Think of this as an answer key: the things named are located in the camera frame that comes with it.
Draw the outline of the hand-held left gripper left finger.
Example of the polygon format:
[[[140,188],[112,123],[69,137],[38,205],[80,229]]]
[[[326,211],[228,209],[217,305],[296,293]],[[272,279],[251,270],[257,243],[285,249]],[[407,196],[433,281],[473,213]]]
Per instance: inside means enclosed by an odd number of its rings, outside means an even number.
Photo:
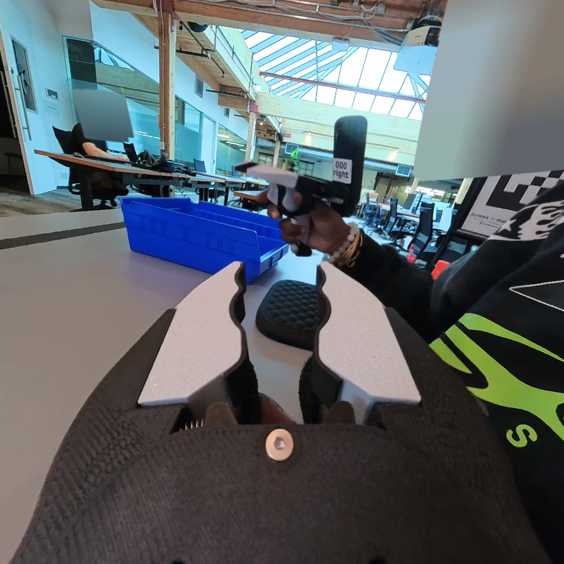
[[[249,359],[245,319],[246,270],[232,262],[195,287],[176,306],[139,405],[179,404],[191,422],[210,405],[226,403],[237,422],[253,422],[258,383]]]

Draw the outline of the wooden pillar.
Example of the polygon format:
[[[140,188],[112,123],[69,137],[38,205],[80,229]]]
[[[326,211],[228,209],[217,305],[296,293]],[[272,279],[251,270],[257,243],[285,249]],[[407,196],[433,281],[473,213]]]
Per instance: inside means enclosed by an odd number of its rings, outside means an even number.
[[[175,58],[177,22],[173,1],[155,1],[159,40],[159,127],[161,153],[175,156]]]

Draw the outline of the person's right forearm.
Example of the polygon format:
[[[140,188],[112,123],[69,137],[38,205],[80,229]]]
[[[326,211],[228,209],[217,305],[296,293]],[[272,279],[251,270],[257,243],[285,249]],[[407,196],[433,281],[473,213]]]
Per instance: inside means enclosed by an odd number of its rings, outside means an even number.
[[[380,245],[364,231],[355,261],[341,270],[394,309],[415,332],[431,343],[440,331],[441,291],[469,259],[469,253],[447,266],[437,279],[401,256],[390,245]]]

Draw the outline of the black round cushion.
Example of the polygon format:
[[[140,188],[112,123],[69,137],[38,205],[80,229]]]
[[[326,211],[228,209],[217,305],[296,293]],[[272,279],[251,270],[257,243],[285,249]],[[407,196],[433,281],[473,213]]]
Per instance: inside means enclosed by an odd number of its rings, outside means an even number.
[[[256,327],[272,341],[312,351],[319,327],[318,312],[315,285],[280,280],[271,286],[258,306]]]

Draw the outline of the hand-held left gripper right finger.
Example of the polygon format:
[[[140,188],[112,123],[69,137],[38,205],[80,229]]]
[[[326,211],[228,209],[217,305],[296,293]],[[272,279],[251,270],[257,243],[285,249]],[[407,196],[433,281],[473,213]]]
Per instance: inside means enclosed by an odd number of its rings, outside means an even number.
[[[317,267],[316,291],[319,324],[300,376],[303,422],[386,428],[383,408],[419,406],[421,394],[392,326],[402,318],[329,262]]]

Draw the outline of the person's left hand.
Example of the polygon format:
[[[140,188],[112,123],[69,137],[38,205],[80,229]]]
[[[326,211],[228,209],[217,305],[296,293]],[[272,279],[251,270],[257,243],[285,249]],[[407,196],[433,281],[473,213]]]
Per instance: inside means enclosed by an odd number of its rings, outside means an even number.
[[[259,424],[261,425],[294,425],[295,420],[290,417],[274,400],[267,395],[259,394]]]

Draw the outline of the black printed shirt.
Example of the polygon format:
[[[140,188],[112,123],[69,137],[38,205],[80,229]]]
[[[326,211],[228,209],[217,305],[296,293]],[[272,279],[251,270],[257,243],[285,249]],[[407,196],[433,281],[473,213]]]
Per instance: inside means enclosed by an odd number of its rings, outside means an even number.
[[[528,517],[563,563],[563,180],[436,283],[430,346],[485,406]]]

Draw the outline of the wooden office desk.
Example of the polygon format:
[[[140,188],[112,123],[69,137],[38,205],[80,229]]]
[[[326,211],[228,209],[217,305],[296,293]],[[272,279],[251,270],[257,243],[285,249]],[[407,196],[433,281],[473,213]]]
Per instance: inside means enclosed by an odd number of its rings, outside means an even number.
[[[234,191],[233,195],[235,200],[240,204],[242,209],[250,211],[258,211],[267,208],[266,200],[263,200],[263,194],[266,194],[267,190],[239,190]]]
[[[113,173],[119,177],[119,181],[127,186],[151,186],[158,187],[160,197],[166,197],[165,188],[168,188],[167,197],[174,197],[176,188],[183,188],[186,184],[206,186],[212,183],[221,184],[225,188],[228,183],[237,180],[233,177],[225,177],[207,173],[160,172],[152,169],[134,166],[119,160],[100,160],[88,156],[73,156],[65,153],[34,150],[34,153],[46,156],[60,165],[69,167],[76,171],[79,178],[81,209],[80,211],[92,211],[97,209],[110,209],[106,202],[111,198],[103,197],[99,205],[94,205],[94,196],[89,175],[93,170]]]

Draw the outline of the blue plastic bin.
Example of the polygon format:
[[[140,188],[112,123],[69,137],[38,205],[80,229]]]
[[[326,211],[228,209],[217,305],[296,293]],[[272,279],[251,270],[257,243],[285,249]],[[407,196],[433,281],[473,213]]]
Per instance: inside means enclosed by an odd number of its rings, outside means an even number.
[[[184,198],[121,197],[130,249],[215,274],[245,264],[252,283],[289,250],[267,215]]]

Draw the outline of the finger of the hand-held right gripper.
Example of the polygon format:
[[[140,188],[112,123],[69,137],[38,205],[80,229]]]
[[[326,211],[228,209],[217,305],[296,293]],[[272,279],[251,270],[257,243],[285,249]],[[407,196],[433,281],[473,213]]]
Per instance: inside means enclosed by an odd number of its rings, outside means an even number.
[[[264,180],[270,184],[284,187],[296,187],[298,174],[277,168],[275,166],[256,164],[252,161],[244,162],[234,167],[234,170],[246,177]]]
[[[253,172],[252,177],[268,183],[268,200],[280,214],[306,214],[306,199],[297,205],[294,195],[306,189],[306,177],[293,172]]]

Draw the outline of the white desk sign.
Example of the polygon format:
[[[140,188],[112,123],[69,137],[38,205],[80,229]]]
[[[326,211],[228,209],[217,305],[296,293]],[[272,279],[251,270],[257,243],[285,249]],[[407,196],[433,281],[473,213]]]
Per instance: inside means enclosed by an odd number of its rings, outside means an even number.
[[[463,200],[456,231],[485,239],[511,216],[563,179],[563,170],[476,177]]]

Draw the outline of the white hanging ceiling unit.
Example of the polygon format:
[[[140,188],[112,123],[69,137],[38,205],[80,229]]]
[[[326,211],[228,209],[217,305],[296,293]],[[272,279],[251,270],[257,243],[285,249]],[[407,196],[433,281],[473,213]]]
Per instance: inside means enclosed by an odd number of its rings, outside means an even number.
[[[416,21],[400,46],[394,70],[413,75],[431,75],[439,45],[442,20],[428,15]]]

